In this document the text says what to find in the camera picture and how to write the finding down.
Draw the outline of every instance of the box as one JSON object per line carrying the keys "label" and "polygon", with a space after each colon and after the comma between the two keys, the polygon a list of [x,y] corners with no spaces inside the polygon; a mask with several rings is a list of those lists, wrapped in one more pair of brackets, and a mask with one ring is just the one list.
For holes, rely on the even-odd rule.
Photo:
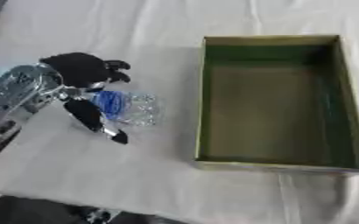
{"label": "box", "polygon": [[359,120],[335,35],[206,37],[204,168],[359,172]]}

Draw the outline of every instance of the clear plastic bottle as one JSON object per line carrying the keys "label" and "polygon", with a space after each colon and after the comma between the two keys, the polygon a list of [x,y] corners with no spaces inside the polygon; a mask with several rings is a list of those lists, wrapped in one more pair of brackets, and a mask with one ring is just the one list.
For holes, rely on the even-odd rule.
{"label": "clear plastic bottle", "polygon": [[101,91],[90,100],[113,122],[132,126],[151,126],[158,121],[157,97],[119,91]]}

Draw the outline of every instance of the white tablecloth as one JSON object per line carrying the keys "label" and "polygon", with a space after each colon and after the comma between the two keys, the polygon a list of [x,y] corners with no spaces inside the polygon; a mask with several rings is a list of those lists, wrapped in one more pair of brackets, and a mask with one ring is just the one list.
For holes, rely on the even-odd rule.
{"label": "white tablecloth", "polygon": [[192,223],[359,223],[359,176],[201,171],[189,163],[203,36],[341,34],[359,105],[359,1],[10,0],[0,15],[0,74],[57,53],[129,61],[160,96],[160,126],[112,143],[59,103],[0,154],[0,193],[160,214]]}

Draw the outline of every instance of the robotic hand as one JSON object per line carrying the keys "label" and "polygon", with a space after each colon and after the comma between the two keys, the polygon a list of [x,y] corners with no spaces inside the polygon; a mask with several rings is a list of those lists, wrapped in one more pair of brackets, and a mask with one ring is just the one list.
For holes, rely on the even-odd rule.
{"label": "robotic hand", "polygon": [[129,82],[121,70],[130,65],[121,60],[102,60],[72,52],[41,59],[35,66],[16,66],[0,77],[0,143],[18,133],[23,123],[55,99],[94,132],[103,132],[115,142],[128,143],[122,130],[104,126],[96,105],[83,98],[87,92],[104,89],[110,82]]}

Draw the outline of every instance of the white table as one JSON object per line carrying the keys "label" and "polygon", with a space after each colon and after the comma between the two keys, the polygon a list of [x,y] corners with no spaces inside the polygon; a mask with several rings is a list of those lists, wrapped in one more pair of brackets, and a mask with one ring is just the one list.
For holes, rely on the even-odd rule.
{"label": "white table", "polygon": [[201,171],[190,163],[202,37],[337,33],[359,105],[359,1],[10,0],[0,74],[57,53],[129,61],[114,89],[161,96],[165,120],[112,143],[54,103],[0,154],[0,193],[160,214],[192,223],[359,223],[359,176]]}

